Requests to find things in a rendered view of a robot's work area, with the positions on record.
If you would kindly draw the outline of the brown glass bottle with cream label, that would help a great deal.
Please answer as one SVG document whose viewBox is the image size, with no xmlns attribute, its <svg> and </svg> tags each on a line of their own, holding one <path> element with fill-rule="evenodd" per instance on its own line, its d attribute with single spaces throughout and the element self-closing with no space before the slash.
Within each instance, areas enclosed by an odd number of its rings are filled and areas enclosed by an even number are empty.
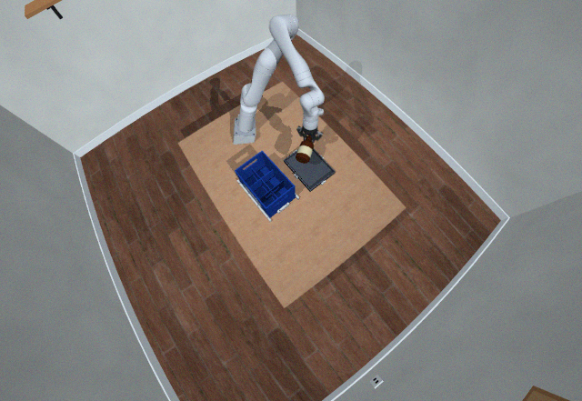
<svg viewBox="0 0 582 401">
<path fill-rule="evenodd" d="M 309 139 L 309 140 L 308 140 Z M 310 141 L 311 140 L 311 141 Z M 300 163 L 306 164 L 309 162 L 314 149 L 314 144 L 310 135 L 303 140 L 296 153 L 296 160 Z"/>
</svg>

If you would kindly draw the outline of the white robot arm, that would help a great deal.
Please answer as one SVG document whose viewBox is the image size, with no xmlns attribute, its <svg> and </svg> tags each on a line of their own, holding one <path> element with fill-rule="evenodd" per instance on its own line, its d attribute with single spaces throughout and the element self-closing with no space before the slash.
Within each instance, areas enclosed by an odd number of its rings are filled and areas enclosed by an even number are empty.
<svg viewBox="0 0 582 401">
<path fill-rule="evenodd" d="M 270 20 L 269 30 L 274 39 L 256 61 L 252 84 L 246 84 L 242 88 L 240 113 L 237 117 L 238 129 L 241 132 L 249 133 L 252 130 L 257 105 L 283 55 L 292 70 L 298 87 L 308 87 L 311 90 L 301 95 L 299 99 L 304 112 L 303 127 L 307 130 L 317 128 L 318 116 L 324 113 L 324 110 L 317 106 L 324 103 L 325 97 L 313 79 L 305 59 L 292 44 L 298 28 L 299 22 L 294 15 L 277 15 Z"/>
</svg>

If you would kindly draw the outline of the blue crate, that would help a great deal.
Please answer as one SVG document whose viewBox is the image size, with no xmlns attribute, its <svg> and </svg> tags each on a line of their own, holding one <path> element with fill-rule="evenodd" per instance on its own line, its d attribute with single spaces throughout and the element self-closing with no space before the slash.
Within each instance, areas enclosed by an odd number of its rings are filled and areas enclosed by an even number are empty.
<svg viewBox="0 0 582 401">
<path fill-rule="evenodd" d="M 252 165 L 243 169 L 253 161 L 255 162 Z M 266 209 L 269 218 L 296 198 L 294 184 L 263 151 L 242 164 L 235 172 L 240 182 L 246 184 L 261 206 Z"/>
</svg>

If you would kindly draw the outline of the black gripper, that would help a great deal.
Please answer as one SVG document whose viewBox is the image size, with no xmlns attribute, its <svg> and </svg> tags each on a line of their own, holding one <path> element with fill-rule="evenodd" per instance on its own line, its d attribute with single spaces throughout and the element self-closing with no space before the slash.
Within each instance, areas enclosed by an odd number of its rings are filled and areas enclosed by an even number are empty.
<svg viewBox="0 0 582 401">
<path fill-rule="evenodd" d="M 315 142 L 315 140 L 316 141 L 319 140 L 323 134 L 323 132 L 318 132 L 317 128 L 314 130 L 307 130 L 303 126 L 302 127 L 298 126 L 296 131 L 299 133 L 300 136 L 304 137 L 304 140 L 306 139 L 307 135 L 311 135 L 313 143 Z M 315 136 L 316 134 L 317 136 Z"/>
</svg>

